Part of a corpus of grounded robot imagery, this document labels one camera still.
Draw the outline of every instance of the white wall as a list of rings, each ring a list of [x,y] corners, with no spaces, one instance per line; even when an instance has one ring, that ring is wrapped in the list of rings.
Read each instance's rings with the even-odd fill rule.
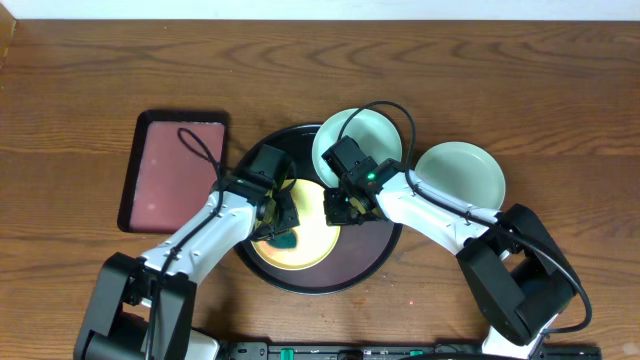
[[[0,0],[17,19],[640,20],[640,0]]]

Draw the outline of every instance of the white bowl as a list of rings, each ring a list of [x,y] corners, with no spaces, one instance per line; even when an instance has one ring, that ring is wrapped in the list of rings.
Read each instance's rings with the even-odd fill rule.
[[[482,208],[500,209],[506,181],[498,162],[464,142],[432,147],[416,165],[416,175],[434,188]]]
[[[338,177],[331,171],[329,165],[322,159],[327,149],[338,141],[338,134],[349,115],[358,109],[341,111],[322,124],[311,149],[311,159],[316,173],[330,188],[338,187]],[[348,135],[358,143],[362,152],[371,156],[378,164],[389,158],[400,161],[402,159],[402,142],[400,134],[383,115],[372,111],[362,110],[356,115],[344,130],[343,135]]]

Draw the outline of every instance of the yellow plate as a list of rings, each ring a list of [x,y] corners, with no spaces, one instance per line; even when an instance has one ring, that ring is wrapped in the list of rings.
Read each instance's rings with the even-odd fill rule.
[[[283,187],[292,180],[286,180]],[[338,242],[339,226],[327,226],[324,216],[324,188],[309,180],[298,180],[291,189],[300,225],[293,228],[297,244],[278,249],[266,241],[253,242],[253,248],[268,264],[283,270],[302,270],[322,261]]]

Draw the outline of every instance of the wood grain surface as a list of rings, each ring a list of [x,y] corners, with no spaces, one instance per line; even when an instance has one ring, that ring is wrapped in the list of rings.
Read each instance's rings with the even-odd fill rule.
[[[229,112],[233,165],[273,131],[382,99],[418,121],[416,157],[452,140],[491,152],[504,208],[531,207],[555,237],[594,320],[551,341],[640,357],[640,24],[23,21],[0,86],[3,359],[70,358],[102,263],[166,238],[116,227],[140,112]],[[556,325],[582,316],[574,300]],[[327,296],[276,289],[230,253],[194,325],[276,342],[481,341],[488,328],[455,258],[410,229],[375,275]]]

